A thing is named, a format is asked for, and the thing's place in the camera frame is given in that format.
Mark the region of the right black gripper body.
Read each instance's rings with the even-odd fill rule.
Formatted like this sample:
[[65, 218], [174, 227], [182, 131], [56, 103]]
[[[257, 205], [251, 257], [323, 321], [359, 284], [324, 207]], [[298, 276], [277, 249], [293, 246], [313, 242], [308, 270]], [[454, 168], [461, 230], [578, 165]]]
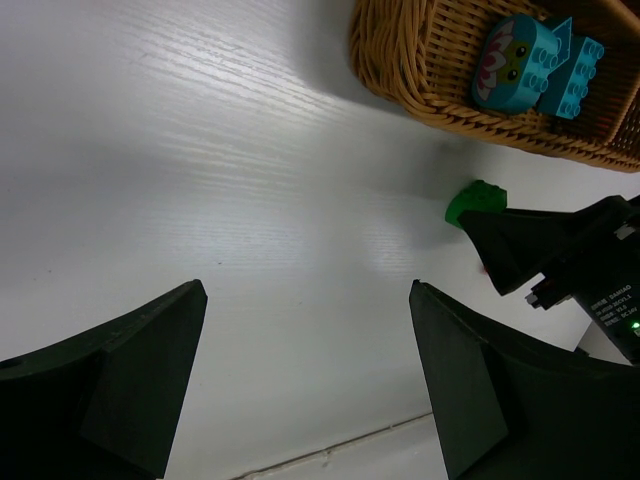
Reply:
[[612, 220], [592, 221], [582, 237], [544, 266], [527, 302], [548, 310], [575, 300], [629, 363], [639, 365], [639, 199]]

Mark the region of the green lego brick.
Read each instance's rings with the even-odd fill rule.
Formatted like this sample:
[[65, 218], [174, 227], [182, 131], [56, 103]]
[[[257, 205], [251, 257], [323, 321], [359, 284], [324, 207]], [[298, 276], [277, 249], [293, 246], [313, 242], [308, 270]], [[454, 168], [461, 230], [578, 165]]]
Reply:
[[507, 191], [483, 180], [474, 180], [459, 191], [449, 202], [445, 221], [461, 229], [459, 216], [465, 211], [500, 213], [507, 208]]

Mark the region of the teal lego brick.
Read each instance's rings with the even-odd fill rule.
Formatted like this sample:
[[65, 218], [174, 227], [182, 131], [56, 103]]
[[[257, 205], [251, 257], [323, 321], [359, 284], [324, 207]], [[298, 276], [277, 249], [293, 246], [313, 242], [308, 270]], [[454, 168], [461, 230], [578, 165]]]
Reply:
[[509, 115], [531, 109], [558, 66], [559, 40], [531, 16], [501, 20], [488, 36], [471, 85], [482, 108]]

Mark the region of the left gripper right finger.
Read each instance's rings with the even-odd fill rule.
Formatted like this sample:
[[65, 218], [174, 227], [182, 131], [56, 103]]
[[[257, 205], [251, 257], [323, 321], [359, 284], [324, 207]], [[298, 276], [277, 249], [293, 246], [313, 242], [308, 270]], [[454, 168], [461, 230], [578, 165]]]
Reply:
[[639, 372], [487, 318], [430, 284], [409, 304], [451, 479], [635, 479]]

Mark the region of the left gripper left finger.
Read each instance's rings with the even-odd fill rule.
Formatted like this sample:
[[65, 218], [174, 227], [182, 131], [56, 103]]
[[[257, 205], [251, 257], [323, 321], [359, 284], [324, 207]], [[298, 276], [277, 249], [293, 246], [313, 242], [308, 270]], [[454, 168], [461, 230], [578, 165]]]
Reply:
[[2, 361], [2, 478], [163, 478], [206, 306], [192, 280]]

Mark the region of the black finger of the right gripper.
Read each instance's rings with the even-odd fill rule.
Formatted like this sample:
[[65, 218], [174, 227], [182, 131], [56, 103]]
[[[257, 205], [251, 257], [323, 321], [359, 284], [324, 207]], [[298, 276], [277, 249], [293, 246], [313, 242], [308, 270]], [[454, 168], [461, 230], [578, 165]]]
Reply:
[[592, 252], [630, 219], [630, 202], [609, 196], [576, 212], [467, 210], [459, 223], [493, 283], [507, 295], [538, 274], [562, 270]]

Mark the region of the long teal lego stack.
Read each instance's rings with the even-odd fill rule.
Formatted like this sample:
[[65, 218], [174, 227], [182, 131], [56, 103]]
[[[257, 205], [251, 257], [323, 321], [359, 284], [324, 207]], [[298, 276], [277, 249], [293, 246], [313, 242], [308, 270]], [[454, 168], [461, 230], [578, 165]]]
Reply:
[[549, 74], [547, 90], [536, 105], [538, 113], [573, 120], [589, 93], [589, 82], [605, 48], [596, 40], [573, 33], [571, 17], [550, 18], [543, 22], [559, 40], [558, 66]]

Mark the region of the brown wicker divided basket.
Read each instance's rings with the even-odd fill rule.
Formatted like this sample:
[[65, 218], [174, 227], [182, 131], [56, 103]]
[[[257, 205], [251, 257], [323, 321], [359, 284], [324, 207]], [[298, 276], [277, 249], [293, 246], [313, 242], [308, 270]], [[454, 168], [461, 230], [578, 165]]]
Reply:
[[360, 1], [349, 48], [372, 93], [428, 126], [639, 168], [635, 1]]

